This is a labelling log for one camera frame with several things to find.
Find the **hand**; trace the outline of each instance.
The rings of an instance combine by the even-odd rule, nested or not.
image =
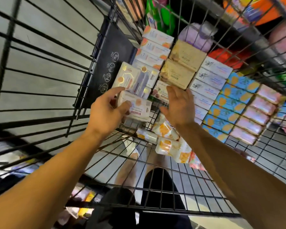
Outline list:
[[[174,126],[179,127],[194,122],[195,106],[194,96],[187,89],[183,91],[175,86],[167,86],[169,109],[160,107],[160,111]]]
[[[125,90],[124,87],[111,88],[95,100],[91,105],[90,120],[84,135],[100,136],[105,139],[119,126],[122,118],[129,111],[131,102],[125,101],[119,107],[113,108],[110,101],[123,90]]]

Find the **tan box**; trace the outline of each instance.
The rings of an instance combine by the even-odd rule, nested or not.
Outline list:
[[[205,57],[205,52],[181,40],[177,40],[169,56],[171,60],[178,62],[193,72],[198,71]]]
[[[160,80],[163,82],[175,85],[181,89],[186,89],[194,77],[194,74],[195,72],[181,66],[177,62],[168,59],[165,61],[159,76]]]

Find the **person's left arm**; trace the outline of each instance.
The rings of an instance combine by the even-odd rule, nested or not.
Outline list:
[[[112,88],[91,105],[85,132],[64,151],[0,196],[0,228],[51,228],[80,176],[106,137],[131,107],[113,109],[110,100],[124,90]]]

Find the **person's left hand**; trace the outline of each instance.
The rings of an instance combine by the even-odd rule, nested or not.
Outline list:
[[[124,87],[111,88],[98,97],[91,105],[90,119],[85,130],[85,135],[100,136],[105,139],[121,123],[131,107],[130,101],[125,101],[119,107],[113,108],[110,101],[119,92],[125,90]]]

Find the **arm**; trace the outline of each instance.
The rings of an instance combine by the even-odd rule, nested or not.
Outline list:
[[[190,90],[168,87],[169,109],[161,112],[199,157],[213,180],[255,229],[286,228],[286,185],[194,122]]]
[[[91,106],[88,126],[76,141],[0,196],[0,228],[51,228],[86,166],[103,140],[131,107],[113,109],[110,100],[124,88],[112,88]]]

